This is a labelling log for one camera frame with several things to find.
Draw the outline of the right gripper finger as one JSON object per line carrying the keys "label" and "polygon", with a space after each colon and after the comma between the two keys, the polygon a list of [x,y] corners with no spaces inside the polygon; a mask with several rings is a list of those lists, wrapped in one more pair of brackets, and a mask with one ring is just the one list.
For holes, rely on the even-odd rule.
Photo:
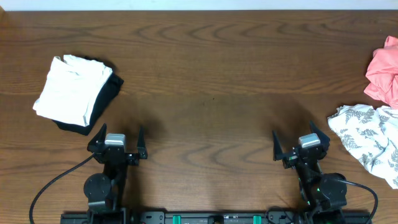
{"label": "right gripper finger", "polygon": [[275,131],[272,132],[272,137],[273,137],[273,160],[274,161],[279,161],[284,158],[284,153],[282,152],[282,146],[280,145],[279,138],[277,137],[277,134]]}
{"label": "right gripper finger", "polygon": [[313,121],[310,121],[310,129],[312,133],[315,133],[318,136],[318,138],[320,139],[320,144],[322,144],[323,146],[330,145],[330,138],[324,132],[318,129]]}

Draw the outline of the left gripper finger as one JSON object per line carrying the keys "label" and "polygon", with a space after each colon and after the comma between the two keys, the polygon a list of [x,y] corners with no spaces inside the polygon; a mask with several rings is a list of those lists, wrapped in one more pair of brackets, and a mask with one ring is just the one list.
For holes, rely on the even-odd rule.
{"label": "left gripper finger", "polygon": [[107,125],[104,123],[101,129],[93,137],[93,139],[88,143],[87,151],[89,152],[103,152],[105,139],[106,139]]}
{"label": "left gripper finger", "polygon": [[139,134],[137,138],[137,151],[140,159],[147,159],[148,153],[144,139],[144,128],[142,126],[139,128]]}

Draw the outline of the pink shirt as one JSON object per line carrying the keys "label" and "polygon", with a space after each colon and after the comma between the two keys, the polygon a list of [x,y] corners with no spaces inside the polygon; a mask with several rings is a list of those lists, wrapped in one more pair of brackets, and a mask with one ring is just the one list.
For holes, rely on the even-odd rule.
{"label": "pink shirt", "polygon": [[373,52],[365,77],[364,93],[397,109],[397,37],[388,36],[383,48]]}

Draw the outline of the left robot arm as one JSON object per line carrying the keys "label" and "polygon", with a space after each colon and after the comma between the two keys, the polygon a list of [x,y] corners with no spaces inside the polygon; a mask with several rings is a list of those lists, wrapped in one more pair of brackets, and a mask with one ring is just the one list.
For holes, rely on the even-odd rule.
{"label": "left robot arm", "polygon": [[88,143],[87,150],[93,158],[104,165],[102,173],[91,175],[85,182],[83,191],[88,198],[89,210],[94,213],[111,213],[120,209],[127,168],[139,165],[147,159],[144,128],[139,129],[137,152],[126,151],[126,135],[107,133],[103,125]]}

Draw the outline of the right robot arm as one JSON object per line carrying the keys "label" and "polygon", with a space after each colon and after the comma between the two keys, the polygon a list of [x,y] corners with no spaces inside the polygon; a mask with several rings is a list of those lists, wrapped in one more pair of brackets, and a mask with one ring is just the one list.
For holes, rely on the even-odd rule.
{"label": "right robot arm", "polygon": [[313,213],[339,210],[346,205],[347,187],[340,174],[324,174],[319,161],[326,155],[330,138],[310,122],[311,133],[301,136],[289,152],[283,152],[276,132],[272,133],[274,161],[282,161],[284,168],[295,169],[300,193]]}

